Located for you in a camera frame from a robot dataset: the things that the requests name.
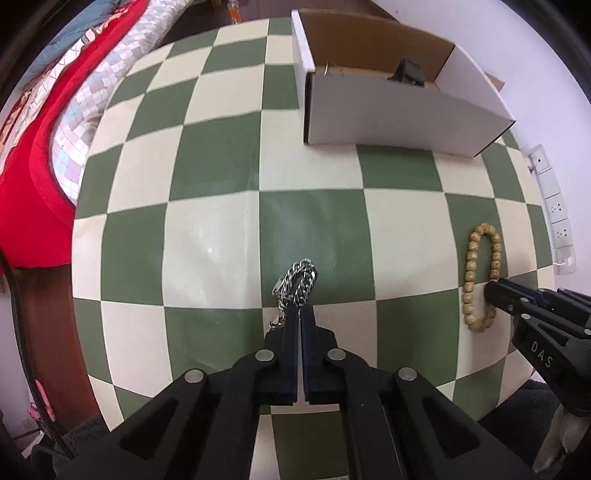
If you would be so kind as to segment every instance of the power strip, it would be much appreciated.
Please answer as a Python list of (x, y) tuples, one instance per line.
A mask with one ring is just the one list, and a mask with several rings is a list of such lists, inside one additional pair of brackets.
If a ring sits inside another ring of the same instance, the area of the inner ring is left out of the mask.
[(560, 193), (556, 172), (542, 145), (529, 152), (530, 173), (535, 173), (542, 194), (543, 211), (548, 226), (548, 235), (552, 243), (554, 265), (558, 275), (574, 273), (577, 265), (574, 257), (573, 233), (570, 228), (569, 212)]

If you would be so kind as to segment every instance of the floor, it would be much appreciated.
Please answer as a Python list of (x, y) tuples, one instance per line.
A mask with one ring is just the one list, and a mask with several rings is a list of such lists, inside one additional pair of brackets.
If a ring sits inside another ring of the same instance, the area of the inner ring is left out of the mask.
[[(376, 17), (392, 18), (369, 0), (240, 0), (240, 13), (243, 21), (258, 18), (289, 17), (291, 11), (297, 8), (338, 9)], [(229, 23), (230, 14), (226, 8), (214, 8), (209, 1), (193, 5), (172, 27), (163, 44), (166, 45), (181, 38), (196, 35), (212, 28), (219, 28)]]
[[(369, 0), (241, 0), (244, 21), (287, 17), (294, 8), (327, 8), (391, 18)], [(230, 23), (228, 10), (209, 2), (190, 7), (164, 44)], [(99, 412), (86, 374), (74, 317), (70, 265), (21, 270), (18, 282), (31, 363), (67, 432)]]

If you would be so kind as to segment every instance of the open box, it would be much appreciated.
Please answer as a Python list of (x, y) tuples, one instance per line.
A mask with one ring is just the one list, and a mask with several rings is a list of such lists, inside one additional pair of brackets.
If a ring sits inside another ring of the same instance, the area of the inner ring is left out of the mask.
[[(294, 10), (294, 72), (304, 142), (420, 148), (474, 157), (513, 123), (464, 49), (367, 15)], [(426, 86), (388, 80), (401, 59)]]

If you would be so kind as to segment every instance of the checkerboard pattern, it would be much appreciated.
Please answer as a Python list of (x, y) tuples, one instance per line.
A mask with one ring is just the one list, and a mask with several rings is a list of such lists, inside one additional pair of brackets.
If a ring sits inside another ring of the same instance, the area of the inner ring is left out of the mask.
[[(304, 257), (319, 271), (317, 322), (339, 346), (414, 367), (474, 419), (532, 373), (507, 315), (472, 333), (460, 314), (482, 222), (502, 234), (502, 275), (554, 287), (541, 197), (511, 133), (474, 159), (309, 147), (292, 63), (289, 19), (249, 22), (144, 57), (111, 99), (73, 233), (80, 342), (111, 429), (185, 370), (259, 349), (278, 311), (271, 289)], [(345, 475), (335, 406), (261, 416), (252, 479)]]

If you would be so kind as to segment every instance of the metal chain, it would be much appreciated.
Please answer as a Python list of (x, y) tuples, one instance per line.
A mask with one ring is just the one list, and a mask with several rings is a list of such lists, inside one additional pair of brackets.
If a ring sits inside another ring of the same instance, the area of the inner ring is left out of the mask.
[(281, 328), (285, 325), (285, 312), (290, 303), (297, 307), (303, 307), (308, 301), (308, 296), (314, 287), (318, 272), (309, 258), (303, 258), (294, 263), (285, 274), (280, 277), (273, 287), (273, 295), (279, 303), (279, 315), (275, 320), (269, 322), (271, 330)]

